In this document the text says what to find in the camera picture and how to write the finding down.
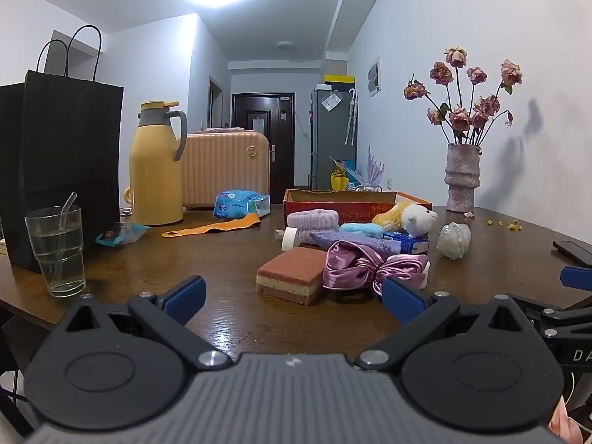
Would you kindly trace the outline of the person right hand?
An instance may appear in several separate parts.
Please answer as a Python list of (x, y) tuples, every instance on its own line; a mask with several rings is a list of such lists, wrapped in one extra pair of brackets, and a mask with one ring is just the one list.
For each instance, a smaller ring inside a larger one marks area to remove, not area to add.
[(583, 444), (583, 437), (577, 422), (567, 412), (563, 397), (560, 398), (548, 425), (549, 430), (567, 444)]

